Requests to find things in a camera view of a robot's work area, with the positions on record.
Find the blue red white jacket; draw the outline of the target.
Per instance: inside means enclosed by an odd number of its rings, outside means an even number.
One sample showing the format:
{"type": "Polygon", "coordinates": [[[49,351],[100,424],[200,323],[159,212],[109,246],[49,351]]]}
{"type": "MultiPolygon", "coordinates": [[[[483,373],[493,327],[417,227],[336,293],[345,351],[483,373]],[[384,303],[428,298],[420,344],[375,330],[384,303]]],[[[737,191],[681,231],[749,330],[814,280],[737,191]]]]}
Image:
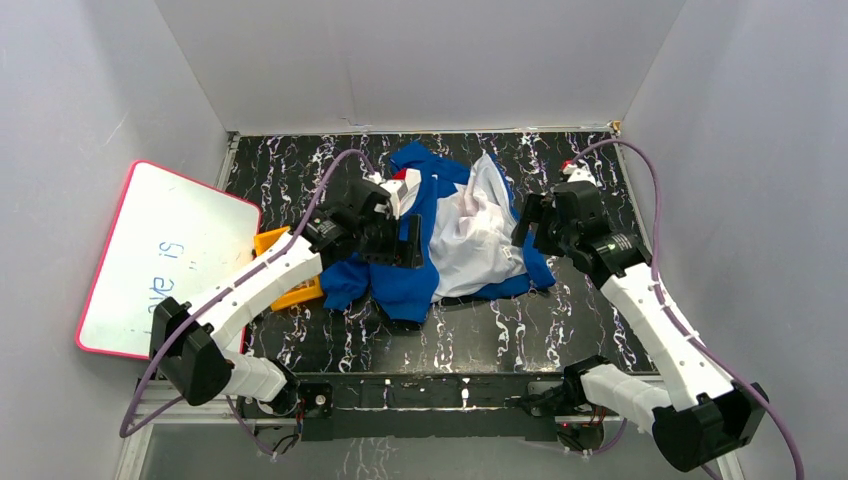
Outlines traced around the blue red white jacket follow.
{"type": "Polygon", "coordinates": [[[370,294],[390,319],[423,323],[443,299],[492,300],[555,285],[531,236],[513,245],[514,194],[488,153],[465,166],[412,142],[391,155],[390,165],[396,179],[420,178],[402,201],[402,222],[420,216],[423,264],[337,263],[320,275],[326,309],[344,310],[370,294]]]}

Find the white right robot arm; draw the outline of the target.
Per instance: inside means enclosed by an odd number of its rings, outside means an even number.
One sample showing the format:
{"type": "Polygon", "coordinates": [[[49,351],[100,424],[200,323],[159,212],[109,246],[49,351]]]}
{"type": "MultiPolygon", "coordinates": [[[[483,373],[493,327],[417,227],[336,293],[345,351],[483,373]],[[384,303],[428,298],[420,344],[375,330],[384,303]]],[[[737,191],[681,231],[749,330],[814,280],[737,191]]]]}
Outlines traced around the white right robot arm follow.
{"type": "Polygon", "coordinates": [[[533,234],[534,247],[565,257],[629,323],[662,378],[653,386],[595,355],[564,368],[562,383],[519,402],[527,412],[552,400],[559,410],[590,413],[596,406],[651,434],[664,459],[688,472],[748,445],[766,409],[758,384],[745,388],[701,352],[695,333],[653,275],[640,237],[612,227],[599,189],[588,181],[560,182],[528,196],[513,242],[533,234]]]}

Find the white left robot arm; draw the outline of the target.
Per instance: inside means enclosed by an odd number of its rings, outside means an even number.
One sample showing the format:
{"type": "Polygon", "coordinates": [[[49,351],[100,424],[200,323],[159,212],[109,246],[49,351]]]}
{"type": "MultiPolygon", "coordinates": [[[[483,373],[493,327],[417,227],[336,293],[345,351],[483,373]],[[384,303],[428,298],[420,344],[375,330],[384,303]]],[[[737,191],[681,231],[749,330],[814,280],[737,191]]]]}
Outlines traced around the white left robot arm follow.
{"type": "Polygon", "coordinates": [[[311,202],[294,230],[195,302],[162,300],[153,313],[152,368],[191,406],[230,395],[259,401],[275,416],[293,412],[300,399],[291,370],[231,351],[230,343],[278,298],[350,257],[422,267],[421,217],[412,211],[421,183],[412,171],[389,180],[368,175],[340,202],[311,202]]]}

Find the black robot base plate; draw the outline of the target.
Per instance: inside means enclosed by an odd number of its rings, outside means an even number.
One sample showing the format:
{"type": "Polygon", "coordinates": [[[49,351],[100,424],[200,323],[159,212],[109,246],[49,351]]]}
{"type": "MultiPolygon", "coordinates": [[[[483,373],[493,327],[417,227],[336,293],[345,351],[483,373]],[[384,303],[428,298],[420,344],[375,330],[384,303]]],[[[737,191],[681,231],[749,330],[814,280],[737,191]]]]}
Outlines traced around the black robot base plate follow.
{"type": "Polygon", "coordinates": [[[614,411],[567,401],[559,373],[302,373],[299,380],[290,413],[247,399],[238,399],[238,413],[256,427],[302,425],[306,442],[507,437],[591,453],[623,433],[614,411]]]}

